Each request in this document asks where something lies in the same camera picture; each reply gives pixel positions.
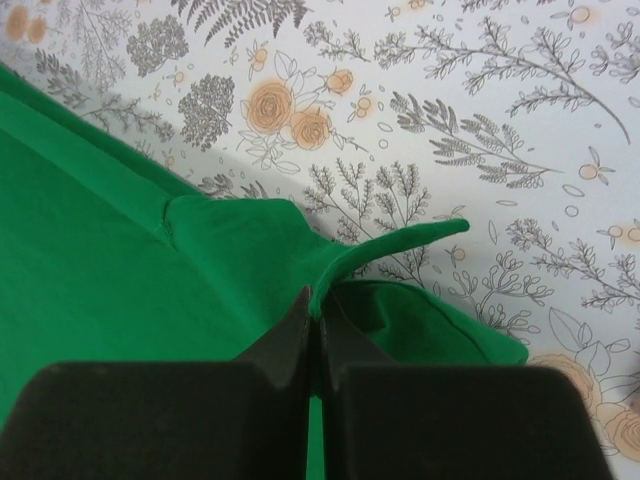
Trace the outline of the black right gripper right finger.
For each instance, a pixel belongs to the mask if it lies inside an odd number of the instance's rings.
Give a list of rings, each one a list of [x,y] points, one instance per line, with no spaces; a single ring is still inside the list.
[[[393,361],[335,294],[318,325],[329,479],[608,479],[576,387],[528,366]]]

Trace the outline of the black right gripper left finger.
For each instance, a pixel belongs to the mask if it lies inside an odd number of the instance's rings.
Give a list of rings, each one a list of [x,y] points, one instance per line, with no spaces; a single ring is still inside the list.
[[[311,291],[227,362],[66,362],[21,391],[5,479],[302,479]]]

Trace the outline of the green t shirt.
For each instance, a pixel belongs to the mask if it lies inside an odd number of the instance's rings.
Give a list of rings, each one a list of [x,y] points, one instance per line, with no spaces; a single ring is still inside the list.
[[[1,72],[1,433],[21,391],[66,362],[227,362],[309,288],[306,475],[325,473],[315,329],[335,294],[386,355],[522,365],[527,349],[431,293],[357,279],[371,261],[465,232],[415,224],[344,245],[284,199],[207,197]]]

